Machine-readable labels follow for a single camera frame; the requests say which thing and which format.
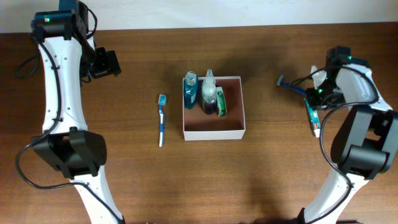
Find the teal toothpaste tube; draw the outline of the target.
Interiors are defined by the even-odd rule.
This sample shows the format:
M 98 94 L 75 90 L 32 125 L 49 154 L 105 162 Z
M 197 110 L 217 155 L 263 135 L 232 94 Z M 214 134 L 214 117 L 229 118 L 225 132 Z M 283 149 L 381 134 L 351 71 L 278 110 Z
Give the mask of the teal toothpaste tube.
M 320 121 L 318 117 L 318 113 L 314 110 L 310 105 L 306 98 L 304 98 L 305 106 L 307 109 L 307 113 L 309 116 L 310 124 L 312 125 L 313 133 L 316 138 L 320 137 Z

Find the blue disposable razor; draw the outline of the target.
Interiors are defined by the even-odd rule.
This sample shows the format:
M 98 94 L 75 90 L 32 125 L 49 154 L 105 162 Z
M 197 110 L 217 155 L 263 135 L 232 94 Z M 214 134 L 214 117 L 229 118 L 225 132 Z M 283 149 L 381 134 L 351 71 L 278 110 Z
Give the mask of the blue disposable razor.
M 278 78 L 276 85 L 277 85 L 277 86 L 282 86 L 282 87 L 284 87 L 284 88 L 291 89 L 291 90 L 293 90 L 293 91 L 296 91 L 297 93 L 300 93 L 301 95 L 306 95 L 306 91 L 305 91 L 304 89 L 299 88 L 299 87 L 291 87 L 289 83 L 285 82 L 285 81 L 284 81 L 284 76 L 283 76 L 283 75 L 281 75 L 281 76 Z

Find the teal mouthwash bottle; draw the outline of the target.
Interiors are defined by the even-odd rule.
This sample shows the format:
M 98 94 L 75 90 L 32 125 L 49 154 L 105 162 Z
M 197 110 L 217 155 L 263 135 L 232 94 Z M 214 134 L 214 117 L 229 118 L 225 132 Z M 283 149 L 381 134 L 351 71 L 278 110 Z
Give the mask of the teal mouthwash bottle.
M 187 72 L 184 79 L 184 105 L 192 109 L 197 103 L 198 76 L 195 72 Z

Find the green soap box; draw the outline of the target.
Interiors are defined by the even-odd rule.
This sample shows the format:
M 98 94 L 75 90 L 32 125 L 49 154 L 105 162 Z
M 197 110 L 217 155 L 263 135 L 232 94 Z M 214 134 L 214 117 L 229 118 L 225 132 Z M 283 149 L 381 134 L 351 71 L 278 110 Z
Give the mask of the green soap box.
M 216 87 L 216 96 L 217 96 L 217 111 L 218 111 L 218 116 L 225 116 L 226 115 L 226 100 L 225 100 L 225 95 L 223 88 L 218 86 Z

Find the clear blue spray bottle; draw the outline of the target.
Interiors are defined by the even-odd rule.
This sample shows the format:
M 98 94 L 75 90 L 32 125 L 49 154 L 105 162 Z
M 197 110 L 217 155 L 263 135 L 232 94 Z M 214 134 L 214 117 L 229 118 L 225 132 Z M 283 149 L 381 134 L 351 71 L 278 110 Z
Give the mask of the clear blue spray bottle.
M 213 114 L 216 105 L 216 80 L 212 69 L 208 69 L 201 86 L 201 105 L 205 114 Z

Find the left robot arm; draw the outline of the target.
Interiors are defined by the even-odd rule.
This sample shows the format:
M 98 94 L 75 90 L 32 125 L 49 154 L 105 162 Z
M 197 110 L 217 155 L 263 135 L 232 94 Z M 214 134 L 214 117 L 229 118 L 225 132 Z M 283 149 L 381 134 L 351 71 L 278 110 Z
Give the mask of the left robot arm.
M 81 103 L 83 82 L 121 73 L 115 51 L 95 46 L 90 13 L 81 1 L 60 1 L 58 10 L 38 12 L 31 22 L 46 97 L 43 135 L 32 147 L 77 189 L 92 223 L 124 223 L 105 176 L 104 137 L 88 131 Z

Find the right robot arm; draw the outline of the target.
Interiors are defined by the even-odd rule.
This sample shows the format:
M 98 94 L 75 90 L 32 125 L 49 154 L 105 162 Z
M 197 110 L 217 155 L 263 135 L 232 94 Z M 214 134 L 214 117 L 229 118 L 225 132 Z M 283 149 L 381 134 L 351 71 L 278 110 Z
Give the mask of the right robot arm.
M 339 223 L 349 201 L 378 174 L 392 165 L 397 152 L 397 112 L 382 98 L 367 60 L 355 58 L 348 47 L 336 46 L 326 54 L 323 68 L 313 66 L 305 80 L 305 105 L 323 157 L 331 171 L 316 198 L 301 209 L 296 223 Z M 323 134 L 333 113 L 349 113 L 327 153 Z

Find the blue white toothbrush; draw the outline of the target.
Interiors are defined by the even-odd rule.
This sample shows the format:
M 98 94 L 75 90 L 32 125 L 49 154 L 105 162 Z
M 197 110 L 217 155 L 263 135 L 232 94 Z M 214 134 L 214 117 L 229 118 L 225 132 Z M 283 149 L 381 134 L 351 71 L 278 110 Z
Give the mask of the blue white toothbrush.
M 159 105 L 159 146 L 162 147 L 164 143 L 164 113 L 162 107 L 166 104 L 167 97 L 163 94 L 159 95 L 158 105 Z

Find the white cardboard box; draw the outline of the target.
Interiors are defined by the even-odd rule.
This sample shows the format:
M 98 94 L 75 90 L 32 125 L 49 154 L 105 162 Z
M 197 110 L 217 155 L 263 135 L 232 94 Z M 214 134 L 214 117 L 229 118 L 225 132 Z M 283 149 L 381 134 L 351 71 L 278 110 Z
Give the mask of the white cardboard box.
M 201 104 L 192 109 L 182 108 L 184 140 L 234 140 L 242 139 L 246 131 L 242 81 L 240 77 L 216 77 L 216 84 L 223 88 L 226 115 L 205 114 Z

